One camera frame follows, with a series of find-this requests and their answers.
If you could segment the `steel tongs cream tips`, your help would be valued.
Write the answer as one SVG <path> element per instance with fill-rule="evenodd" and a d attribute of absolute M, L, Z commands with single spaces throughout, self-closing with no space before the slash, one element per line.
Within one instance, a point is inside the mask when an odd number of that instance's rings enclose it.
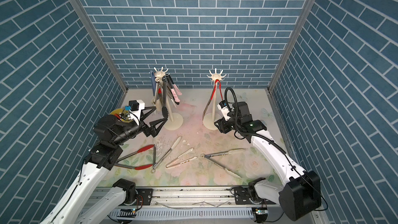
<path fill-rule="evenodd" d="M 162 99 L 161 99 L 161 97 L 158 96 L 158 89 L 161 89 L 162 83 L 160 82 L 160 80 L 158 78 L 155 81 L 157 83 L 157 85 L 156 85 L 156 93 L 155 93 L 155 96 L 152 99 L 152 103 L 156 107 L 162 107 L 162 105 L 163 105 Z"/>

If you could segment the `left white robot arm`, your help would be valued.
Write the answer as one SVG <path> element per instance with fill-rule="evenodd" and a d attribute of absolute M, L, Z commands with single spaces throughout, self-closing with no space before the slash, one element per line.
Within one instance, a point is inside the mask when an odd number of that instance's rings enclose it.
<path fill-rule="evenodd" d="M 145 119 L 156 107 L 142 105 L 131 122 L 123 122 L 115 115 L 102 117 L 94 126 L 98 142 L 85 157 L 79 175 L 57 205 L 42 221 L 44 224 L 99 224 L 121 204 L 133 204 L 137 200 L 135 183 L 119 179 L 106 196 L 90 207 L 82 209 L 102 179 L 117 164 L 123 150 L 122 144 L 143 133 L 156 137 L 167 122 L 169 113 L 162 108 L 161 119 L 146 124 Z"/>

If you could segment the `steel tongs cream ends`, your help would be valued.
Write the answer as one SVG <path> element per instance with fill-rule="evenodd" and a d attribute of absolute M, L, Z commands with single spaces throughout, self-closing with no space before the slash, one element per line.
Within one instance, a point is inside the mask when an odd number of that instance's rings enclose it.
<path fill-rule="evenodd" d="M 234 171 L 231 171 L 230 168 L 231 166 L 227 165 L 227 159 L 229 157 L 233 157 L 236 154 L 243 153 L 246 149 L 245 148 L 235 148 L 235 149 L 230 149 L 227 151 L 219 151 L 215 153 L 208 153 L 208 154 L 201 154 L 200 157 L 202 159 L 205 159 L 206 161 L 210 162 L 211 164 L 217 166 L 218 168 L 222 169 L 224 172 L 226 172 L 228 175 L 241 179 L 241 176 L 236 174 Z"/>

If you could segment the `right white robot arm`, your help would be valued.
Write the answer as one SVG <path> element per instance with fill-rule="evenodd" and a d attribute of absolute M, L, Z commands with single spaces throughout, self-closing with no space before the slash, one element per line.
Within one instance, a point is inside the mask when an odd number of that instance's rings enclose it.
<path fill-rule="evenodd" d="M 296 163 L 287 152 L 272 138 L 266 126 L 260 120 L 253 120 L 246 102 L 239 102 L 231 87 L 225 94 L 231 93 L 233 101 L 227 95 L 218 105 L 222 118 L 215 121 L 221 133 L 234 131 L 256 148 L 275 170 L 281 185 L 266 179 L 252 181 L 252 200 L 270 200 L 278 204 L 285 215 L 296 221 L 322 205 L 321 180 L 314 171 L 307 171 Z"/>

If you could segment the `steel tongs white tips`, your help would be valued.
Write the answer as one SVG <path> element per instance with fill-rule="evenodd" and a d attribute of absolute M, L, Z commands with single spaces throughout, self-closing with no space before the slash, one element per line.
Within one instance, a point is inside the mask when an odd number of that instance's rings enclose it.
<path fill-rule="evenodd" d="M 156 168 L 164 161 L 164 159 L 173 151 L 174 148 L 179 144 L 181 141 L 182 137 L 179 136 L 174 144 L 171 146 L 171 148 L 161 157 L 161 159 L 158 162 L 155 162 L 152 166 L 151 174 L 154 174 L 156 171 Z"/>

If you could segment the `cream utensil rack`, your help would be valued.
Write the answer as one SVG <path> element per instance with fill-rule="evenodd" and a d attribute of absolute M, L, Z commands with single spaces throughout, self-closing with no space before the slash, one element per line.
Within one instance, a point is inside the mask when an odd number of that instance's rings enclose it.
<path fill-rule="evenodd" d="M 217 104 L 217 90 L 219 90 L 220 94 L 221 94 L 221 82 L 224 80 L 224 78 L 226 77 L 226 74 L 223 74 L 223 70 L 217 72 L 217 69 L 214 69 L 214 72 L 212 72 L 211 70 L 209 70 L 210 76 L 208 75 L 207 77 L 211 79 L 211 81 L 213 82 L 214 85 L 214 81 L 215 80 L 220 80 L 220 83 L 217 84 L 217 89 L 216 89 L 216 93 L 211 101 L 210 104 L 212 104 L 212 109 L 211 109 L 211 113 L 207 114 L 204 117 L 203 121 L 203 125 L 205 126 L 205 128 L 209 129 L 209 130 L 216 130 L 217 127 L 214 125 L 214 122 L 216 120 L 216 117 L 219 117 L 218 114 L 216 114 L 216 104 Z"/>
<path fill-rule="evenodd" d="M 157 69 L 154 67 L 153 69 L 154 71 L 150 73 L 153 92 L 152 103 L 157 111 L 160 111 L 167 119 L 164 127 L 167 130 L 175 131 L 182 126 L 183 117 L 179 113 L 174 113 L 172 106 L 177 107 L 179 105 L 180 99 L 178 96 L 181 93 L 172 82 L 170 74 L 167 73 L 168 68 Z"/>

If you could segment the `blue cream tongs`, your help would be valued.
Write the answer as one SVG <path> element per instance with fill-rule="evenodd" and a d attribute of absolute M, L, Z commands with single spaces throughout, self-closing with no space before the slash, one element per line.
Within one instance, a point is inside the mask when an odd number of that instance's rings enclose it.
<path fill-rule="evenodd" d="M 155 75 L 153 71 L 150 72 L 150 81 L 151 81 L 152 93 L 153 96 L 155 96 L 157 83 L 155 81 Z"/>

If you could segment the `black steel tongs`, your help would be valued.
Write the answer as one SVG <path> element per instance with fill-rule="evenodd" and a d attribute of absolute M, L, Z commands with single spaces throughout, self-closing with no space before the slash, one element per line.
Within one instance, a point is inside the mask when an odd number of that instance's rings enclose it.
<path fill-rule="evenodd" d="M 174 122 L 174 116 L 173 116 L 173 112 L 171 110 L 171 105 L 170 105 L 170 101 L 168 98 L 168 82 L 165 76 L 162 77 L 161 79 L 162 82 L 162 115 L 164 118 L 170 119 L 171 122 Z"/>

